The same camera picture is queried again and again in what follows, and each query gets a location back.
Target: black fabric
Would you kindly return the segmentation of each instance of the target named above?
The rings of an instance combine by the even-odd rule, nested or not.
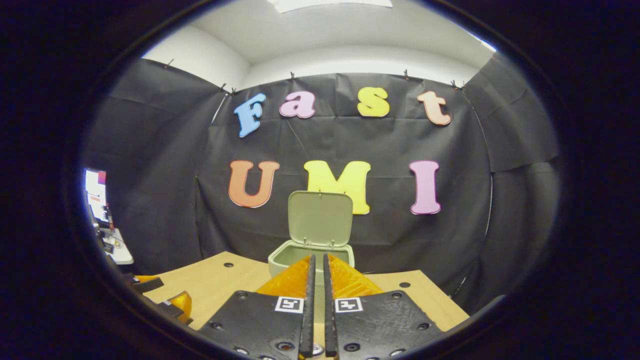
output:
[[[517,67],[495,53],[466,84],[489,150],[491,171],[504,171],[558,155],[553,125],[540,98]]]
[[[379,86],[389,94],[391,109],[384,118],[363,117],[357,94]],[[316,95],[316,114],[309,119],[283,118],[279,107],[294,91]],[[426,117],[416,97],[434,90],[444,97],[447,126]],[[234,109],[264,93],[260,127],[245,138]],[[260,161],[276,161],[269,202],[242,208],[228,196],[229,164],[252,161],[246,192],[256,193]],[[198,173],[199,233],[205,256],[230,250],[267,261],[288,240],[287,199],[306,190],[306,161],[323,160],[335,177],[350,161],[371,164],[366,196],[367,215],[354,215],[349,244],[361,272],[421,269],[445,292],[456,289],[464,269],[476,260],[486,230],[490,206],[490,173],[486,146],[473,109],[459,90],[428,80],[405,80],[379,74],[327,74],[277,81],[227,97],[209,127],[209,143]],[[433,160],[437,200],[435,215],[414,215],[415,176],[409,164]]]
[[[107,172],[114,223],[139,274],[202,259],[195,174],[222,98],[203,79],[140,60],[96,112],[83,165]]]
[[[401,76],[325,74],[233,96],[140,60],[97,110],[84,166],[108,173],[109,204],[136,272],[158,274],[225,250],[266,262],[289,239],[287,199],[307,189],[305,162],[326,161],[337,177],[350,161],[366,161],[371,211],[353,216],[356,268],[422,270],[473,313],[513,289],[544,254],[559,196],[550,120],[522,77],[499,60],[464,92]],[[357,93],[365,86],[387,91],[386,117],[359,114]],[[316,95],[316,114],[283,118],[285,96],[299,90]],[[426,118],[416,97],[428,90],[445,98],[449,125]],[[240,138],[233,111],[261,92],[267,99],[260,127]],[[259,189],[258,163],[280,164],[262,207],[230,200],[234,160],[254,164],[249,194]],[[417,160],[440,165],[437,214],[410,211],[415,176],[409,164]]]

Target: wooden table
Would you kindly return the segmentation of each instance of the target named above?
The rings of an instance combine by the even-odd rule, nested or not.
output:
[[[242,256],[222,252],[197,263],[159,274],[164,286],[145,293],[155,303],[186,290],[193,301],[189,325],[201,328],[237,290],[255,291],[269,281],[269,266]],[[469,316],[420,270],[366,275],[383,291],[403,290],[432,319],[447,331]],[[408,288],[400,288],[408,282]],[[324,323],[314,324],[314,343],[324,346]]]

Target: container lid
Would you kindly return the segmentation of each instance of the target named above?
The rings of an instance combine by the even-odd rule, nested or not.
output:
[[[289,196],[289,234],[297,243],[341,247],[351,236],[353,201],[349,195],[293,192]]]

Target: white wall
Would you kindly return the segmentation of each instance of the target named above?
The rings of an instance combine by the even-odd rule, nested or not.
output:
[[[142,57],[162,63],[173,59],[170,66],[218,86],[227,83],[225,90],[240,88],[250,68],[227,44],[194,26],[185,26],[171,34]]]
[[[479,69],[444,56],[398,47],[351,45],[286,54],[251,67],[240,88],[296,77],[335,72],[404,75],[449,84],[469,81]]]

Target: foam letter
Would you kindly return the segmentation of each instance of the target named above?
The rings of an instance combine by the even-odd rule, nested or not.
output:
[[[442,97],[437,97],[433,91],[427,91],[418,95],[418,101],[424,102],[424,111],[427,117],[436,125],[447,125],[451,121],[451,117],[443,115],[440,105],[446,105],[447,101]]]
[[[367,173],[371,170],[369,163],[364,161],[348,163],[337,181],[325,161],[308,161],[305,163],[305,170],[309,172],[307,191],[345,193],[353,201],[354,214],[369,213],[365,196]]]
[[[240,104],[240,106],[234,110],[234,114],[237,114],[240,119],[241,138],[249,135],[260,126],[260,122],[255,120],[253,117],[255,116],[256,118],[259,118],[262,116],[262,106],[260,104],[253,104],[265,101],[265,99],[267,99],[267,97],[263,93],[259,93],[246,102]]]
[[[440,211],[436,202],[436,170],[435,161],[414,161],[409,165],[415,173],[415,204],[411,212],[419,214],[435,214]]]
[[[301,119],[314,116],[314,102],[316,96],[308,91],[296,91],[285,97],[287,102],[280,107],[280,114],[284,117],[298,116]]]
[[[383,117],[389,113],[388,97],[383,88],[361,88],[358,92],[358,111],[362,116]]]
[[[258,164],[262,170],[260,178],[260,190],[255,195],[247,195],[244,192],[246,175],[253,167],[251,161],[235,160],[229,165],[231,167],[231,180],[229,181],[229,197],[238,206],[246,208],[259,208],[265,205],[271,197],[271,187],[273,186],[273,173],[280,168],[280,164],[274,161],[263,161]]]

